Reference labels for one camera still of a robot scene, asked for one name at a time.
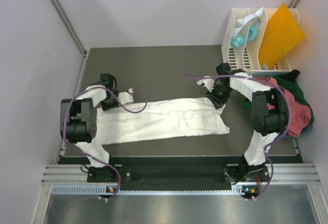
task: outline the white plastic basket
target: white plastic basket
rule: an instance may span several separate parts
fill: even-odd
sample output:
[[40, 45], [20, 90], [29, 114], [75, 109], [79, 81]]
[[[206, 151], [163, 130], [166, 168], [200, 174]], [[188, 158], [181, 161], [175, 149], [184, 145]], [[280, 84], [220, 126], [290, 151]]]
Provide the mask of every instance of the white plastic basket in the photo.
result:
[[[243, 69], [250, 74], [255, 72], [265, 72], [265, 71], [279, 71], [279, 72], [289, 72], [291, 71], [291, 66], [288, 62], [288, 56], [286, 55], [282, 60], [280, 60], [276, 65], [269, 70], [261, 70], [258, 61], [258, 52], [262, 43], [265, 28], [267, 26], [268, 20], [277, 11], [277, 9], [265, 9], [263, 15], [261, 16], [261, 25], [258, 29], [258, 36], [252, 42], [246, 42], [243, 47], [235, 49], [231, 46], [231, 38], [233, 30], [236, 26], [236, 20], [244, 18], [246, 15], [256, 12], [258, 9], [232, 9], [229, 17], [229, 22], [227, 30], [222, 43], [222, 56], [223, 62], [229, 63], [231, 69]], [[295, 21], [300, 23], [300, 16], [297, 9], [289, 9], [293, 14]], [[243, 38], [247, 38], [250, 24], [244, 26], [240, 31]]]

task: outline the gray floor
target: gray floor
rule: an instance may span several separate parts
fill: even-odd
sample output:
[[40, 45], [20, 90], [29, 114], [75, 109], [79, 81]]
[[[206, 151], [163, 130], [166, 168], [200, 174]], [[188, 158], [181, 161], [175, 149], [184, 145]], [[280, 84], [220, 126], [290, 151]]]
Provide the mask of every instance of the gray floor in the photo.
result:
[[[81, 89], [99, 80], [101, 73], [113, 74], [118, 90], [143, 89], [149, 101], [205, 97], [206, 89], [183, 79], [183, 73], [215, 75], [222, 62], [220, 46], [169, 46], [133, 48], [93, 48], [90, 50]], [[232, 92], [222, 114], [230, 134], [176, 137], [106, 145], [113, 156], [201, 156], [241, 155], [252, 137], [250, 112], [242, 107], [245, 98]], [[143, 102], [135, 95], [135, 102]], [[295, 155], [291, 139], [284, 139], [270, 149], [271, 155]], [[66, 156], [77, 153], [67, 150]]]
[[44, 223], [319, 223], [307, 186], [270, 186], [255, 202], [241, 196], [123, 195], [109, 203], [83, 199], [52, 195]]

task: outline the pink cloth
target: pink cloth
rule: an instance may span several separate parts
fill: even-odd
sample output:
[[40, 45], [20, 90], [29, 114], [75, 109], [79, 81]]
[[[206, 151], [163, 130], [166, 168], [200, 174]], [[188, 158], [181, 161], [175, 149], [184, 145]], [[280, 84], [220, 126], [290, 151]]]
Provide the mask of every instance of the pink cloth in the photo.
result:
[[[272, 77], [269, 78], [257, 77], [256, 79], [263, 79], [270, 83], [278, 85], [277, 80]], [[294, 95], [290, 91], [286, 90], [285, 88], [283, 90], [285, 91], [286, 97], [289, 103], [291, 104], [291, 108], [292, 108], [292, 124], [288, 131], [288, 134], [293, 137], [298, 137], [301, 134], [302, 129], [310, 124], [311, 111], [308, 106], [301, 105], [300, 103], [296, 102]]]

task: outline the headphone ear cup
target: headphone ear cup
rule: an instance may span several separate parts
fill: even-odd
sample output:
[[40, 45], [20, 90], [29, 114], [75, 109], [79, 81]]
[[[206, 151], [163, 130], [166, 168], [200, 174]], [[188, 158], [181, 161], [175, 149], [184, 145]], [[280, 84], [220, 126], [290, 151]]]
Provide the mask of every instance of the headphone ear cup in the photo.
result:
[[258, 29], [255, 26], [250, 27], [250, 31], [248, 32], [247, 42], [252, 42], [254, 39], [256, 39], [258, 35]]
[[242, 47], [244, 44], [245, 44], [245, 40], [240, 34], [237, 35], [236, 40], [234, 40], [233, 38], [231, 39], [231, 45], [234, 48]]

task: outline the wall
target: wall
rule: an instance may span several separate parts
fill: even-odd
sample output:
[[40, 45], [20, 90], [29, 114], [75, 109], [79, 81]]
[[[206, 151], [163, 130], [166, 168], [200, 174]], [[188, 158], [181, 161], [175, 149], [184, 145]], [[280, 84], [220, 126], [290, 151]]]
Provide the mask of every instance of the wall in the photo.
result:
[[59, 0], [86, 48], [217, 45], [231, 8], [292, 0]]
[[0, 217], [28, 223], [81, 54], [49, 0], [0, 0]]
[[315, 115], [312, 133], [301, 138], [300, 145], [307, 161], [314, 162], [328, 196], [328, 0], [301, 0], [304, 40], [289, 55], [293, 68], [301, 71], [299, 83]]

